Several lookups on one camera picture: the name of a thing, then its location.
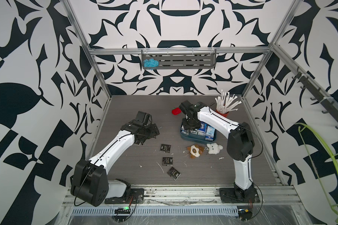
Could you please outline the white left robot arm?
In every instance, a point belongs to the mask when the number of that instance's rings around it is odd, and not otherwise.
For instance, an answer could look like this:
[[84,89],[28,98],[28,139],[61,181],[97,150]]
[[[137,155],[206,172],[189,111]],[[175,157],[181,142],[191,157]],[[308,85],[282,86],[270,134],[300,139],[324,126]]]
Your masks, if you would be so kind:
[[142,145],[160,134],[152,115],[139,111],[136,118],[124,124],[113,140],[89,160],[80,160],[74,170],[70,193],[92,206],[105,199],[129,198],[131,184],[124,180],[108,180],[108,173],[120,156],[132,145]]

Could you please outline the light blue tissue pack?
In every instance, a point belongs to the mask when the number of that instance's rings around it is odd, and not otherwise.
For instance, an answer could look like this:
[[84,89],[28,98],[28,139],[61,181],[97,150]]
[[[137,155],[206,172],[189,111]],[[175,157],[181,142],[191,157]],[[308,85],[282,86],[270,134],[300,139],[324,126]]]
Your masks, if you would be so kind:
[[205,133],[205,140],[213,141],[215,137],[216,130],[214,127],[207,125],[206,133]]

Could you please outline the black packet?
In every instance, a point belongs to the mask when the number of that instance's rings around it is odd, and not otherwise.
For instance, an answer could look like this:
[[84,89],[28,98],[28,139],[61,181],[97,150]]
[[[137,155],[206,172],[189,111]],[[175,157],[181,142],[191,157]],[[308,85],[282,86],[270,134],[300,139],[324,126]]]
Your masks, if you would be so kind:
[[175,180],[175,181],[176,181],[176,180],[179,178],[179,176],[181,175],[181,173],[180,173],[177,169],[175,169],[174,167],[171,167],[171,168],[168,170],[167,174],[168,174],[173,180]]
[[173,166],[173,157],[163,157],[162,158],[162,165],[163,166]]
[[171,145],[161,144],[160,151],[161,152],[165,152],[165,153],[170,153],[170,151],[171,151]]

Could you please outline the dark blue Tempo tissue pack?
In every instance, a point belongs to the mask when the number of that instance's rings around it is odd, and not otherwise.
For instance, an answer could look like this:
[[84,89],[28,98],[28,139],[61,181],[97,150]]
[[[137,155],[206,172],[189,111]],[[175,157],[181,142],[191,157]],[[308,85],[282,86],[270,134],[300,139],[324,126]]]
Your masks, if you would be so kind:
[[199,136],[206,136],[206,131],[207,131],[207,124],[204,122],[201,122],[200,128],[197,129],[197,134]]

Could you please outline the black packet front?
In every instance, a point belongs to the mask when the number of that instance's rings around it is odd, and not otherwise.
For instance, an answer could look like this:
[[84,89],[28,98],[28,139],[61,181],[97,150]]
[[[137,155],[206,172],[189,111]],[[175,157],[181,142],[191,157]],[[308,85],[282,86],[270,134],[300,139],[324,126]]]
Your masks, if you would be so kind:
[[181,173],[180,173],[177,169],[175,169],[174,167],[171,167],[171,168],[168,170],[167,174],[168,174],[173,180],[175,180],[175,181],[176,181],[176,180],[179,178],[179,176],[181,175]]

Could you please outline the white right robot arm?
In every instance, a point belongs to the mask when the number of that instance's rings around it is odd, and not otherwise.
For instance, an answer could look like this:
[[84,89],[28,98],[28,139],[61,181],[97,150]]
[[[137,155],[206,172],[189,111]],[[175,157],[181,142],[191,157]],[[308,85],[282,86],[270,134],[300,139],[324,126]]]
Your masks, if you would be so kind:
[[179,109],[185,115],[182,121],[185,129],[197,129],[203,122],[227,138],[227,152],[234,161],[235,189],[247,191],[253,187],[251,160],[255,143],[250,126],[231,121],[202,102],[192,104],[186,100]]

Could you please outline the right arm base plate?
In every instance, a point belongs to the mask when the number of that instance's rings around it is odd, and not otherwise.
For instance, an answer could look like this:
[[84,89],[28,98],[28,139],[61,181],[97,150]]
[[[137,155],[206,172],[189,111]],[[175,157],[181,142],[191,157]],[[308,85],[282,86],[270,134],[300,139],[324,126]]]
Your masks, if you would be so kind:
[[219,196],[222,203],[260,203],[257,189],[250,187],[242,190],[241,188],[220,188]]

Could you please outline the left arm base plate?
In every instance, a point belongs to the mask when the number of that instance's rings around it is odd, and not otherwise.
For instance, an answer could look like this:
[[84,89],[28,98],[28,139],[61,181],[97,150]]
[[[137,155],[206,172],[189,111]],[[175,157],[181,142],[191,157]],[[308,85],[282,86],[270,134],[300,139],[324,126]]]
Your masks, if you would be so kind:
[[122,197],[106,198],[105,204],[140,204],[144,200],[143,188],[131,188],[130,191],[126,191]]

